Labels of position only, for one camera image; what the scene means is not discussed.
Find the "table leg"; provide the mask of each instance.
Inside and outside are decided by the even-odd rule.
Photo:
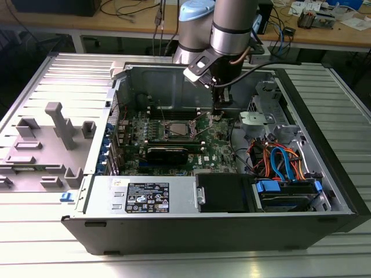
[[[73,33],[70,35],[72,37],[72,41],[74,42],[76,53],[86,53],[82,36],[79,33]]]

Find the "metal bracket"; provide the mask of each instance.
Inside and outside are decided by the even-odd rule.
[[[204,190],[203,187],[197,188],[196,195],[197,195],[197,203],[198,204],[205,204],[206,203],[205,190]]]
[[[296,125],[277,125],[273,130],[273,135],[283,144],[290,144],[300,130]]]

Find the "desk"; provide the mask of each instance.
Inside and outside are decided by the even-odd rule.
[[[362,5],[359,11],[371,13],[371,7]],[[291,47],[354,52],[367,52],[371,47],[371,28],[358,31],[337,21],[332,30],[302,29],[297,26],[298,17],[288,15],[289,7],[277,8],[277,12],[287,27],[296,29]],[[365,15],[357,14],[357,17],[362,19]],[[259,37],[264,42],[275,43],[278,39],[272,24],[269,24],[265,34]]]
[[[131,4],[131,0],[121,0],[121,5]],[[127,12],[153,5],[152,1],[143,2],[137,7],[127,8]],[[109,13],[114,13],[114,7],[108,4],[104,7]],[[30,31],[68,34],[72,36],[76,52],[84,53],[85,48],[82,36],[116,36],[126,38],[152,38],[154,31],[154,18],[157,8],[148,9],[136,14],[136,23],[130,23],[115,16],[109,16],[98,11],[93,17],[65,16],[56,14],[18,13],[12,7],[18,19]],[[337,22],[333,30],[313,28],[305,30],[297,27],[296,16],[287,16],[289,8],[277,9],[280,18],[287,21],[287,26],[296,29],[292,47],[322,50],[339,50],[353,52],[367,52],[371,47],[371,29],[357,31]],[[363,6],[362,12],[370,12],[371,8]],[[166,21],[164,38],[169,39],[176,28],[176,6],[166,6]],[[5,0],[0,0],[0,28],[4,30],[24,31],[5,5]],[[278,38],[273,26],[268,26],[267,32],[260,35],[266,45],[270,45]]]

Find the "black side panel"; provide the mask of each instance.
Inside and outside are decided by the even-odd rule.
[[[339,188],[342,196],[345,198],[349,208],[358,214],[358,217],[354,219],[353,222],[350,222],[338,230],[338,232],[349,232],[369,220],[371,218],[371,212],[358,193],[347,172],[344,170],[343,165],[341,165],[330,144],[327,142],[327,139],[319,129],[311,112],[308,110],[285,70],[277,70],[277,75],[288,94],[294,109],[298,113],[305,129],[308,131],[309,136],[325,163],[326,168],[334,179],[335,184]]]
[[[106,227],[86,227],[84,219],[67,218],[62,223],[89,253],[125,255],[306,249],[352,218],[124,218],[107,219]]]

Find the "blue cable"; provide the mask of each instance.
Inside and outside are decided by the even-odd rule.
[[[292,172],[290,168],[289,156],[286,153],[286,151],[281,147],[275,147],[271,152],[271,165],[272,165],[273,171],[275,171],[275,173],[280,177],[281,181],[285,181],[285,177],[276,167],[276,161],[274,160],[274,155],[276,154],[276,152],[282,152],[283,154],[283,159],[285,160],[286,173],[288,175],[289,180],[293,180],[293,181],[296,180],[294,177],[294,173]]]
[[[268,23],[274,25],[275,27],[277,27],[279,29],[279,33],[281,34],[281,45],[279,46],[279,55],[281,55],[282,54],[282,48],[283,48],[283,32],[282,32],[280,26],[277,23],[270,22],[270,21],[268,21]]]

